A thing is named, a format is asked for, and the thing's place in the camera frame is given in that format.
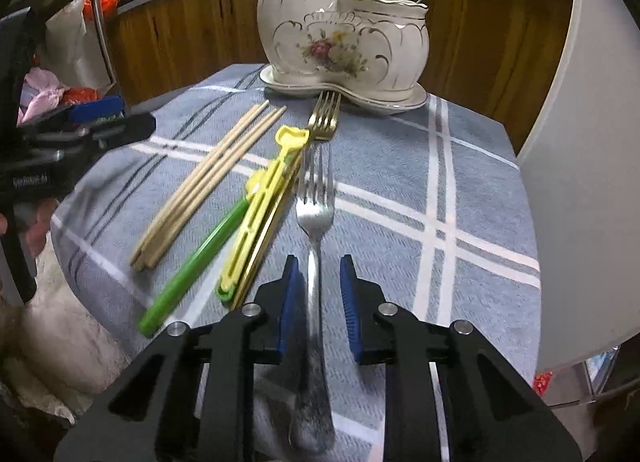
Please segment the left hand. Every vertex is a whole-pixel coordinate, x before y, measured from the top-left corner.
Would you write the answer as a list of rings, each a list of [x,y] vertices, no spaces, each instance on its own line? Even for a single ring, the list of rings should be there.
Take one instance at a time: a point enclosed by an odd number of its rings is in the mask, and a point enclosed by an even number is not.
[[[25,233],[26,245],[34,258],[37,258],[46,247],[51,218],[57,207],[58,201],[55,199],[42,201],[36,209],[34,223]]]

